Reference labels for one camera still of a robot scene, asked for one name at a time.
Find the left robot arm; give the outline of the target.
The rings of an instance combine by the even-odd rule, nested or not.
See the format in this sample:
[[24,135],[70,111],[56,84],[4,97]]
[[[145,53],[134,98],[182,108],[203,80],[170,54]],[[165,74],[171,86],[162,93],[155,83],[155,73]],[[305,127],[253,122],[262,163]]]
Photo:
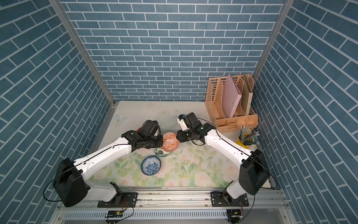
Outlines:
[[130,130],[113,143],[83,158],[62,160],[50,184],[65,207],[81,201],[100,201],[120,205],[123,191],[114,182],[109,186],[96,186],[89,178],[104,166],[140,148],[156,148],[163,145],[163,136],[157,121],[147,120],[137,131]]

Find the blue floral bowl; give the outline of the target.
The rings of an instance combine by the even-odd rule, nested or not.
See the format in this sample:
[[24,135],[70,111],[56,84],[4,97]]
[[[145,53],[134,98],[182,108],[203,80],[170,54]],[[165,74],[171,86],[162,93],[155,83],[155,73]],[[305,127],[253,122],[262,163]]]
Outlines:
[[157,156],[146,157],[141,164],[141,171],[147,176],[155,175],[161,168],[161,160]]

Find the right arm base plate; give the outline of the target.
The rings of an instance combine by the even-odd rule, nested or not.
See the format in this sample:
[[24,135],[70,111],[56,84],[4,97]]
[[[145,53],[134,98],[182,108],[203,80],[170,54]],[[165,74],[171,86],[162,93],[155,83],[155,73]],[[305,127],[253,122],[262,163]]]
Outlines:
[[225,190],[212,191],[210,193],[211,203],[213,207],[248,207],[249,201],[247,194],[243,194],[238,198],[232,198]]

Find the red pattern bowl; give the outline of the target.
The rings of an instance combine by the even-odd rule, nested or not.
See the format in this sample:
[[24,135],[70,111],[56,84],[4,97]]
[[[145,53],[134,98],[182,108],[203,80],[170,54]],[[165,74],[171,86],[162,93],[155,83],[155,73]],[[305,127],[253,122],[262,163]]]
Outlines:
[[163,135],[163,145],[161,149],[165,152],[172,152],[176,150],[180,145],[180,142],[176,136],[177,135],[173,132],[165,133]]

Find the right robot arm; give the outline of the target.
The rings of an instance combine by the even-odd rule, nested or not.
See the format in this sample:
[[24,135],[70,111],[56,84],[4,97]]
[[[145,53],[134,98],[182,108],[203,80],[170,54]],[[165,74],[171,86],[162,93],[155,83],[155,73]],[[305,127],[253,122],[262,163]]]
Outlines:
[[232,204],[244,194],[256,195],[271,176],[263,152],[243,148],[219,133],[210,122],[202,124],[194,113],[181,114],[177,118],[181,130],[177,132],[179,142],[198,140],[217,149],[239,169],[237,180],[223,191],[223,199]]

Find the green leaf pattern bowl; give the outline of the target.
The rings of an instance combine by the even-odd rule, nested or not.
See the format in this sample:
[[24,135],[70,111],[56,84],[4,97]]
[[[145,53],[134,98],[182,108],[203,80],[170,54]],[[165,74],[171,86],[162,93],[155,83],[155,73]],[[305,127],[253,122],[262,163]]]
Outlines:
[[162,148],[155,148],[154,152],[157,157],[162,157],[162,158],[168,157],[171,154],[171,152],[166,152]]

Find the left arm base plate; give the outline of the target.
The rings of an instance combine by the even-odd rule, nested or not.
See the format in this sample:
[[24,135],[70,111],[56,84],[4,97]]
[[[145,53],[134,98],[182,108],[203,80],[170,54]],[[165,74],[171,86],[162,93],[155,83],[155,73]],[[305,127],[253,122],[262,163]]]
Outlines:
[[137,192],[123,192],[117,193],[110,201],[102,201],[98,202],[98,208],[119,208],[132,206],[135,208],[136,202],[138,198]]

